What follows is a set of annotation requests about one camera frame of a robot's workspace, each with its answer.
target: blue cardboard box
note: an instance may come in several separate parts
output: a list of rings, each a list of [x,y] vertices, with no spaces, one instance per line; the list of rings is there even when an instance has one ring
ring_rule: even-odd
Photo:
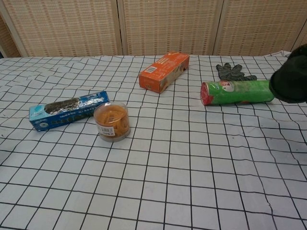
[[[97,106],[109,102],[105,91],[76,97],[62,102],[39,104],[30,107],[29,121],[42,131],[92,116]]]

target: green can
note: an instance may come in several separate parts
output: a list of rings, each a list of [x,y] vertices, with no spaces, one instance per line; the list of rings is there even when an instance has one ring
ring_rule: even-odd
[[[204,105],[270,102],[274,99],[269,80],[203,82],[201,101]]]

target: label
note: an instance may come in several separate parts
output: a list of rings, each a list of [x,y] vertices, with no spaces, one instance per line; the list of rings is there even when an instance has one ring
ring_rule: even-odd
[[[234,85],[229,81],[222,80],[220,81],[220,85],[226,92],[233,92],[235,90]]]
[[[97,127],[98,127],[98,131],[99,131],[100,134],[106,135],[106,136],[115,136],[113,126],[106,127],[106,126],[97,125]]]
[[[39,124],[39,126],[41,126],[42,128],[46,128],[48,126],[48,123],[42,122]]]
[[[145,70],[145,72],[147,72],[147,73],[152,73],[152,72],[154,72],[156,69],[157,69],[157,67],[150,66],[147,70]]]

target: black glove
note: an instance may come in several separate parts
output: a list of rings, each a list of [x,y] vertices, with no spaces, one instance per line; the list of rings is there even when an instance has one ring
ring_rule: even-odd
[[[255,75],[244,77],[244,73],[241,72],[242,66],[236,65],[231,69],[229,63],[225,63],[224,67],[221,65],[216,66],[219,72],[219,77],[223,81],[255,81],[257,77]]]
[[[288,103],[307,101],[307,44],[295,49],[271,77],[270,90]]]

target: beige woven screen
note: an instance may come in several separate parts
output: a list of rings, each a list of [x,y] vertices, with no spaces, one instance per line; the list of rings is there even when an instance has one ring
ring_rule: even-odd
[[[11,37],[11,34],[0,16],[0,51],[6,58],[20,57],[20,53]]]
[[[212,53],[223,1],[118,1],[123,1],[128,54]]]
[[[224,0],[213,54],[290,51],[307,18],[307,0]]]
[[[122,53],[116,0],[3,2],[29,56]]]
[[[307,20],[305,22],[304,27],[302,28],[299,36],[297,37],[297,40],[295,42],[295,45],[293,46],[294,50],[295,48],[298,48],[301,45],[307,44]]]

